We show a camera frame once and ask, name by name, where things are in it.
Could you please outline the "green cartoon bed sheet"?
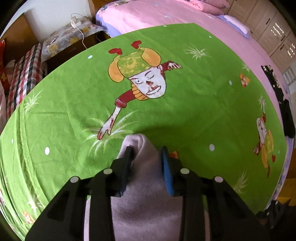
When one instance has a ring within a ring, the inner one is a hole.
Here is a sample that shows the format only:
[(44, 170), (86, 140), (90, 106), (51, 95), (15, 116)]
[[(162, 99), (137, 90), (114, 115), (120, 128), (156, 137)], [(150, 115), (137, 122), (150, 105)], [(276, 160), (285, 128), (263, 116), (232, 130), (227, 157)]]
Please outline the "green cartoon bed sheet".
[(5, 220), (23, 240), (66, 181), (109, 167), (133, 133), (264, 209), (287, 153), (265, 64), (196, 24), (138, 30), (76, 55), (33, 88), (1, 134)]

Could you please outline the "black garment on bed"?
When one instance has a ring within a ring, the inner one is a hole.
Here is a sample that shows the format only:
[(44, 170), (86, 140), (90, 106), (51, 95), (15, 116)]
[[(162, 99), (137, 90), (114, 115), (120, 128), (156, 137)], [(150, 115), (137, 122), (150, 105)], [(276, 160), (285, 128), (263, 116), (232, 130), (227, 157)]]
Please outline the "black garment on bed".
[(264, 74), (267, 76), (271, 87), (276, 95), (278, 105), (280, 107), (280, 113), (283, 123), (283, 131), (286, 137), (295, 138), (295, 124), (290, 109), (290, 102), (285, 99), (280, 83), (274, 74), (274, 70), (270, 65), (261, 65)]

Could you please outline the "bedside table with floral cloth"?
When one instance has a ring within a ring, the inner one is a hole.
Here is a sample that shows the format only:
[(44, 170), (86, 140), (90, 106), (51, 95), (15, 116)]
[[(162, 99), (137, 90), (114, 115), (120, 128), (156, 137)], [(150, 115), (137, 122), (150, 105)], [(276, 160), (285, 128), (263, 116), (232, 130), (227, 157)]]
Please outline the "bedside table with floral cloth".
[(48, 72), (107, 39), (105, 29), (85, 16), (72, 15), (70, 23), (59, 28), (43, 40), (42, 61)]

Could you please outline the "lavender pillow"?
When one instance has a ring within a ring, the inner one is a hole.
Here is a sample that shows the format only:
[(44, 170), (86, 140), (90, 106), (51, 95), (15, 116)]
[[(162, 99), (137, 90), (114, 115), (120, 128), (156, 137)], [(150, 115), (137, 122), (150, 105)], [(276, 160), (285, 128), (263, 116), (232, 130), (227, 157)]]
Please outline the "lavender pillow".
[(218, 15), (217, 18), (227, 23), (230, 27), (232, 27), (246, 39), (250, 39), (250, 29), (239, 20), (237, 20), (235, 17), (229, 15)]

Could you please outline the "pink bed cover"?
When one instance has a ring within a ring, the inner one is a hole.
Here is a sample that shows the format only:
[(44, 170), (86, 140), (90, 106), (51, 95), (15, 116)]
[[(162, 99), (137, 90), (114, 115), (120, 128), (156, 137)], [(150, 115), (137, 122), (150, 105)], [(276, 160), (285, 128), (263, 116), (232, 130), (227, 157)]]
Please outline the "pink bed cover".
[(210, 37), (221, 40), (241, 58), (242, 67), (258, 78), (276, 111), (280, 108), (275, 90), (263, 73), (262, 65), (272, 66), (274, 74), (279, 77), (276, 86), (280, 87), (284, 99), (290, 97), (280, 71), (254, 39), (246, 39), (217, 16), (199, 11), (184, 1), (114, 1), (100, 8), (95, 20), (111, 37), (155, 26), (196, 24), (207, 30)]

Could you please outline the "red plaid blanket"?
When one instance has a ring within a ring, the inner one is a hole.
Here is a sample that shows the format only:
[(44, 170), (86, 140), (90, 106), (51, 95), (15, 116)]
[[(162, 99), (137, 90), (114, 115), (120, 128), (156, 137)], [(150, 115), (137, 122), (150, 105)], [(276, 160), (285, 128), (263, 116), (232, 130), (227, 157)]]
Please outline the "red plaid blanket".
[(7, 118), (48, 73), (47, 64), (42, 61), (42, 47), (41, 43), (34, 45), (14, 66), (6, 102)]

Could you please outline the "beige wardrobe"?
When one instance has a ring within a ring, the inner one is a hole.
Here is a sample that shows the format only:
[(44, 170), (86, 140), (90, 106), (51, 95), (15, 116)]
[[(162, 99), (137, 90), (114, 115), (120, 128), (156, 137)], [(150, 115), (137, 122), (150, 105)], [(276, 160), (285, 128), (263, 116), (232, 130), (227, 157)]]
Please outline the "beige wardrobe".
[(295, 34), (282, 14), (270, 1), (228, 1), (227, 15), (237, 18), (250, 29), (250, 35), (266, 51), (288, 85), (295, 70)]

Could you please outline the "pink folded quilt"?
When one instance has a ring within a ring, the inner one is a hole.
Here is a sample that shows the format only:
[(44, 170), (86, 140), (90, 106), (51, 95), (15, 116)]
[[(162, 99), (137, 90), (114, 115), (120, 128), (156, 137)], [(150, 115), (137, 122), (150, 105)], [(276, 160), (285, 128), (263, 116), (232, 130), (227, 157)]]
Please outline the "pink folded quilt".
[(198, 0), (189, 0), (181, 1), (196, 10), (202, 11), (203, 13), (212, 14), (215, 16), (224, 15), (224, 10), (229, 8), (229, 2), (225, 0), (212, 0), (212, 1), (198, 1)]

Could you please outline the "pink floral quilt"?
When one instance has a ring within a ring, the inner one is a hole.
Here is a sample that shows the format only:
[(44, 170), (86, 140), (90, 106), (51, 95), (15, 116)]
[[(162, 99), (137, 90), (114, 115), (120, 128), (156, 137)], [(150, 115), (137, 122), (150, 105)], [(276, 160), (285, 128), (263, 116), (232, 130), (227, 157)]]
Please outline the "pink floral quilt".
[(4, 88), (0, 83), (0, 134), (6, 125), (6, 97), (4, 94)]

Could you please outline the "mauve knit pants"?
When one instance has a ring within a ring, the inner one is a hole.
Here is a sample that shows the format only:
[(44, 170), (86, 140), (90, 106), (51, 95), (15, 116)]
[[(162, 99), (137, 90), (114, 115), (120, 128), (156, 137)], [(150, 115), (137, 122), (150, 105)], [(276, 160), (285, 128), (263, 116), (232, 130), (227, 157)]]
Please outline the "mauve knit pants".
[(182, 197), (168, 194), (159, 151), (146, 136), (128, 135), (119, 158), (128, 146), (135, 159), (126, 191), (111, 198), (115, 240), (179, 240)]

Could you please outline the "wooden headboard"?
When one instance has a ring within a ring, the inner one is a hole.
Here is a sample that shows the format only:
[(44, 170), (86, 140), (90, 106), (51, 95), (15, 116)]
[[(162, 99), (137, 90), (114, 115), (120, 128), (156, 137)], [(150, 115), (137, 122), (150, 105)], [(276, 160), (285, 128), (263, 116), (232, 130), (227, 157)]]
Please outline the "wooden headboard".
[(19, 61), (39, 42), (24, 13), (10, 25), (1, 40), (5, 40), (6, 44), (3, 54), (4, 66), (11, 60)]

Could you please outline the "red pillow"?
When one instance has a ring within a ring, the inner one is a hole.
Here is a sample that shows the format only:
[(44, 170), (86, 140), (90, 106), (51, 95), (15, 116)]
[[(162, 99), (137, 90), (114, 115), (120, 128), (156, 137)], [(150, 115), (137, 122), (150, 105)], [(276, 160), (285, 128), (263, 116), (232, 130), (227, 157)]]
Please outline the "red pillow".
[(5, 50), (5, 40), (1, 40), (0, 43), (0, 78), (1, 84), (4, 89), (5, 96), (8, 96), (11, 86), (11, 80), (9, 78), (8, 70), (4, 66), (4, 50)]

